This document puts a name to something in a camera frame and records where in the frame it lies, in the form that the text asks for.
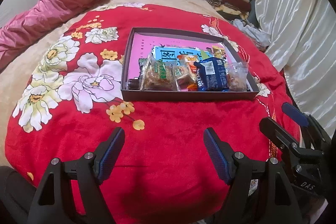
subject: pink pillow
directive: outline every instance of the pink pillow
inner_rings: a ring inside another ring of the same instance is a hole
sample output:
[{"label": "pink pillow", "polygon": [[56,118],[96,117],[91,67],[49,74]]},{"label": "pink pillow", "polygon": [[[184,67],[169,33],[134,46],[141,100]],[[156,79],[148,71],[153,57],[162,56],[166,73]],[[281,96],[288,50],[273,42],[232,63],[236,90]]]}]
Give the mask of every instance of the pink pillow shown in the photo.
[{"label": "pink pillow", "polygon": [[83,12],[96,0],[39,0],[0,30],[0,71],[46,33]]}]

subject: black box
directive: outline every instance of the black box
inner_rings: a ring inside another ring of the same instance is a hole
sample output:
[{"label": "black box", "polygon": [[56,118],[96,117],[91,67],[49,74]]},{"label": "black box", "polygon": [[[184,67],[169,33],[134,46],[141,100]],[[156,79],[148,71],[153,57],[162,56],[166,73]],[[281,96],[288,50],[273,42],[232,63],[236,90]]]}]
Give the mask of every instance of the black box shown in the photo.
[{"label": "black box", "polygon": [[222,37],[213,35],[189,32],[182,30],[163,29],[163,28],[133,28],[128,38],[124,65],[121,77],[121,93],[125,101],[233,101],[233,100],[253,100],[259,93],[259,88],[249,72],[247,81],[252,91],[250,92],[199,92],[199,91],[155,91],[155,90],[128,90],[128,66],[132,50],[133,38],[136,33],[155,37],[171,37],[179,39],[194,40],[208,43],[223,43],[230,51],[236,62],[242,62],[238,53],[231,44]]}]

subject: beige bedsheet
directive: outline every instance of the beige bedsheet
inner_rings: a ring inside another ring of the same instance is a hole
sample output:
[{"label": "beige bedsheet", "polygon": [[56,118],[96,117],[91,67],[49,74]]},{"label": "beige bedsheet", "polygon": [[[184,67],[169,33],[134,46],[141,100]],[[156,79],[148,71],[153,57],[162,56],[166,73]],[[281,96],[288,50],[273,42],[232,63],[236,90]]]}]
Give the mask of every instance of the beige bedsheet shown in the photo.
[{"label": "beige bedsheet", "polygon": [[[100,3],[100,5],[117,5],[124,3],[157,4],[223,19],[205,0],[105,0]],[[23,54],[18,56],[0,74],[0,165],[9,165],[4,154],[7,124],[16,102],[21,98],[22,92],[26,88],[32,72],[49,46],[55,43],[71,25],[81,20],[85,14],[86,12],[78,15],[47,34],[36,44],[29,47]]]}]

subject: white satin curtain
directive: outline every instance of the white satin curtain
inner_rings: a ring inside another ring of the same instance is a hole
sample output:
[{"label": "white satin curtain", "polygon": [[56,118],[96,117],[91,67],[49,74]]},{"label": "white satin curtain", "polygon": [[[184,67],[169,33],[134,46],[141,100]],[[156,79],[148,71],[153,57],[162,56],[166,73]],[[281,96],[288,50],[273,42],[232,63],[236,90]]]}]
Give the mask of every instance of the white satin curtain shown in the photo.
[{"label": "white satin curtain", "polygon": [[328,0],[256,0],[266,51],[302,112],[332,136],[336,128],[336,13]]}]

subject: blue gripper pad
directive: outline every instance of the blue gripper pad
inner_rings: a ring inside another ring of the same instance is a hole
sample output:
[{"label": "blue gripper pad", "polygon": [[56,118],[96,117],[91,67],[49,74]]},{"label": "blue gripper pad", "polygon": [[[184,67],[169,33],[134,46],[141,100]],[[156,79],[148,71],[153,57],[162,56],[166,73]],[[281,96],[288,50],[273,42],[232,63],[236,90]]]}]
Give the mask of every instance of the blue gripper pad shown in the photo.
[{"label": "blue gripper pad", "polygon": [[289,103],[284,103],[282,105],[282,112],[289,116],[294,122],[296,122],[301,127],[308,127],[309,121],[308,116],[298,110],[296,107]]},{"label": "blue gripper pad", "polygon": [[97,179],[100,183],[103,183],[103,181],[110,177],[112,169],[125,143],[124,130],[121,128],[116,128],[116,130],[117,132],[115,133],[113,140],[111,140],[110,137],[105,142],[105,144],[109,142],[110,145],[107,147],[105,154],[102,156],[99,162],[99,173],[97,175]]},{"label": "blue gripper pad", "polygon": [[228,143],[222,142],[212,128],[204,131],[203,141],[219,178],[230,185],[236,169],[232,160],[232,148]]}]

